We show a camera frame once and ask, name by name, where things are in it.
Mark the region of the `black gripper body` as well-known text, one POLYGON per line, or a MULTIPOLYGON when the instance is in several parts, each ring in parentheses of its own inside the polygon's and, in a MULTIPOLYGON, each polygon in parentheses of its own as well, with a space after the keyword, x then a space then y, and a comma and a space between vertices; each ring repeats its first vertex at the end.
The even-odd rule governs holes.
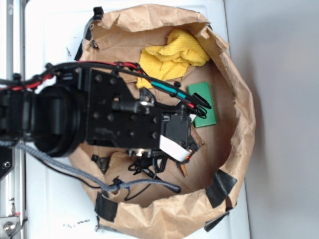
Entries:
POLYGON ((84 141, 89 145, 125 148, 150 158, 166 154, 159 147, 163 135, 192 150, 191 112, 184 103, 158 103, 148 90, 136 99, 119 75, 92 69, 81 71, 78 87, 87 94, 84 141))

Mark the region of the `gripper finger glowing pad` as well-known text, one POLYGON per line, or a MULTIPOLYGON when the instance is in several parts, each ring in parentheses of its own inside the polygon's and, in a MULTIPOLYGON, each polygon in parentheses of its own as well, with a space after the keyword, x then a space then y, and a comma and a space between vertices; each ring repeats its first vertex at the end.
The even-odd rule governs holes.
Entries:
POLYGON ((189 118, 190 118, 191 123, 193 123, 194 120, 197 118, 197 115, 195 115, 195 114, 190 114, 190 115, 189 115, 189 118))
POLYGON ((190 151, 184 149, 179 144, 163 135, 160 135, 159 146, 160 150, 168 154, 172 159, 176 161, 185 161, 190 159, 190 151))

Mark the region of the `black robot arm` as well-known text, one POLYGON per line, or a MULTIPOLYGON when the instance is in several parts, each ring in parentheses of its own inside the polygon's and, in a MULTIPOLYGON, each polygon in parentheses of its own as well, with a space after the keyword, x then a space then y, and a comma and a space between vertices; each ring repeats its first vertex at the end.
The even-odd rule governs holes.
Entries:
POLYGON ((53 157, 70 155, 85 142, 184 163, 199 149, 190 114, 183 103, 158 103, 148 90, 136 98, 116 73, 63 68, 56 83, 39 93, 26 87, 1 91, 0 138, 32 141, 53 157))

